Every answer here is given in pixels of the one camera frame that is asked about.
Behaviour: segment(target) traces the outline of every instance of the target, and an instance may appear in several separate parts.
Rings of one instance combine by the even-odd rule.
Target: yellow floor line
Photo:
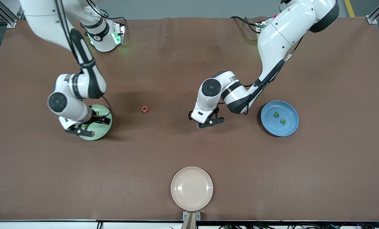
[[[345,0],[346,8],[348,9],[348,13],[350,17],[355,17],[355,13],[353,12],[352,5],[349,0]]]

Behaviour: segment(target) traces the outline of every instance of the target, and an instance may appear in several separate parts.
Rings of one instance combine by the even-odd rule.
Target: plate
[[[300,120],[297,111],[284,101],[271,101],[261,111],[261,122],[266,130],[276,136],[293,134]]]
[[[171,195],[175,203],[187,211],[204,208],[212,198],[211,177],[198,167],[181,169],[171,182]]]
[[[92,105],[91,108],[96,112],[97,115],[109,114],[109,109],[107,109],[107,107],[105,106]],[[79,137],[88,141],[93,141],[105,136],[105,134],[110,130],[112,126],[112,114],[109,114],[108,116],[106,116],[106,118],[111,120],[111,123],[109,125],[101,123],[92,123],[88,126],[88,130],[93,131],[95,135],[93,135],[92,137],[79,135]]]

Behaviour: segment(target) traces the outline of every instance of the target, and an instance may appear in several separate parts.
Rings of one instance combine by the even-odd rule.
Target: beige plate
[[[211,200],[213,184],[211,177],[201,168],[181,169],[171,182],[171,195],[175,203],[184,210],[197,211]]]

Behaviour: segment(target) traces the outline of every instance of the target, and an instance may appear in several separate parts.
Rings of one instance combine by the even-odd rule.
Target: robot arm
[[[99,99],[106,92],[105,79],[85,40],[66,18],[61,0],[21,0],[21,6],[32,31],[40,38],[72,51],[81,69],[79,73],[62,74],[57,78],[54,92],[48,97],[49,109],[60,116],[66,132],[93,136],[93,132],[81,129],[81,124],[109,124],[110,120],[96,116],[82,101],[85,98]]]
[[[269,19],[261,29],[257,47],[262,62],[262,72],[247,90],[231,71],[218,72],[205,80],[199,91],[190,119],[199,122],[198,127],[214,126],[223,118],[211,118],[216,114],[219,99],[236,114],[248,113],[259,94],[275,79],[284,65],[287,51],[308,31],[319,32],[328,27],[339,14],[336,0],[282,0],[281,12]]]
[[[25,11],[27,22],[36,35],[69,49],[66,47],[67,42],[61,31],[61,24],[57,22],[58,12],[54,0],[20,0],[20,3]],[[112,51],[117,45],[122,44],[125,26],[110,19],[104,19],[98,14],[100,9],[93,9],[95,6],[89,5],[87,0],[64,0],[63,6],[67,14],[74,16],[82,23],[88,32],[91,44],[98,51]]]

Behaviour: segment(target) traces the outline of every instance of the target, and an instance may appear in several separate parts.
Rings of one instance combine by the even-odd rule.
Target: brown table mat
[[[204,220],[379,220],[379,33],[365,18],[308,32],[249,115],[221,106],[225,123],[203,130],[187,117],[201,83],[231,70],[250,84],[261,71],[245,24],[129,21],[125,46],[91,50],[114,112],[111,131],[95,142],[66,134],[47,108],[56,77],[78,72],[72,54],[24,21],[7,30],[0,220],[180,219],[170,184],[187,166],[213,180]],[[271,136],[258,123],[272,100],[297,110],[293,135]]]

